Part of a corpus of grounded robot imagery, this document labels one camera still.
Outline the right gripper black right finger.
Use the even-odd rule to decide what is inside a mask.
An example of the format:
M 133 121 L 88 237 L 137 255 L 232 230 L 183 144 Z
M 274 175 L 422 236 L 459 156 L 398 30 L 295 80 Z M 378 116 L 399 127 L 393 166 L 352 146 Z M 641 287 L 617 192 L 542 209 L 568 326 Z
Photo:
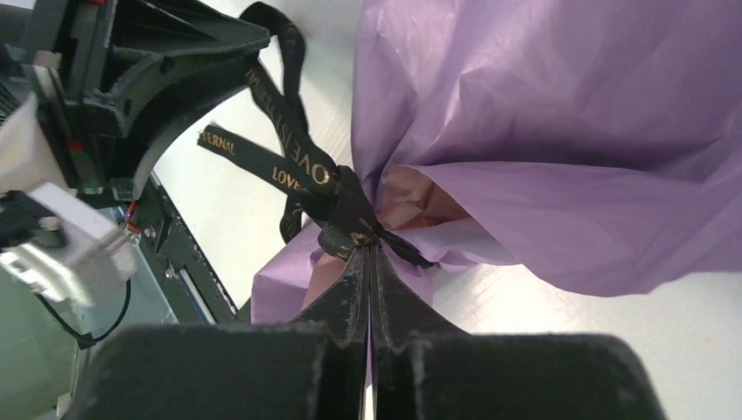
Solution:
M 641 360 L 595 333 L 472 334 L 426 304 L 381 248 L 369 253 L 380 419 L 662 419 Z

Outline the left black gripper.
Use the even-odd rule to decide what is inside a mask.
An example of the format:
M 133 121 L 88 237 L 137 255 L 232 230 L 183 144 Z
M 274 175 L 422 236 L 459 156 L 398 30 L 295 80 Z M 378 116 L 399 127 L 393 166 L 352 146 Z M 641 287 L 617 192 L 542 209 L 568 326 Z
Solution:
M 245 87 L 268 30 L 200 1 L 4 1 L 1 187 L 137 200 L 185 130 Z

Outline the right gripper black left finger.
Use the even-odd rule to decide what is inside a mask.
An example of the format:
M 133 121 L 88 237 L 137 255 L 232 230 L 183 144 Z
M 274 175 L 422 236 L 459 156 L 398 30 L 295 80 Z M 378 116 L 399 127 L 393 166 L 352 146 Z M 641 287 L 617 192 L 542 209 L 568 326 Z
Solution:
M 95 354 L 70 419 L 361 419 L 368 258 L 277 325 L 135 325 Z

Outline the black ribbon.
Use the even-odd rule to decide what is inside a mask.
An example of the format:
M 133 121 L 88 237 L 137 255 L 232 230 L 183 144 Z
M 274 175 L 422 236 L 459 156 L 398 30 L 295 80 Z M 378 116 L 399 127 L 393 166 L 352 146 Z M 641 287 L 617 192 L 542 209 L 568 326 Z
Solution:
M 308 216 L 321 229 L 319 246 L 342 261 L 357 248 L 386 242 L 404 261 L 431 267 L 414 245 L 378 221 L 355 172 L 336 164 L 312 141 L 299 93 L 306 53 L 301 31 L 280 10 L 262 2 L 251 4 L 241 20 L 267 29 L 279 43 L 283 86 L 276 87 L 256 56 L 248 58 L 246 82 L 255 105 L 269 118 L 282 152 L 276 154 L 215 124 L 201 131 L 198 145 L 285 193 L 279 224 L 284 242 L 300 233 L 302 218 Z

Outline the purple pink wrapping paper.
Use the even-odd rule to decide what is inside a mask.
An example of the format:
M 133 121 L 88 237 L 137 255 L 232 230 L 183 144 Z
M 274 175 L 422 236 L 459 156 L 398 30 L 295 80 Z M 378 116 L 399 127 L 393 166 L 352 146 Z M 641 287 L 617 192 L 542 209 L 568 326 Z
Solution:
M 581 294 L 741 269 L 738 1 L 366 1 L 353 165 L 444 270 Z

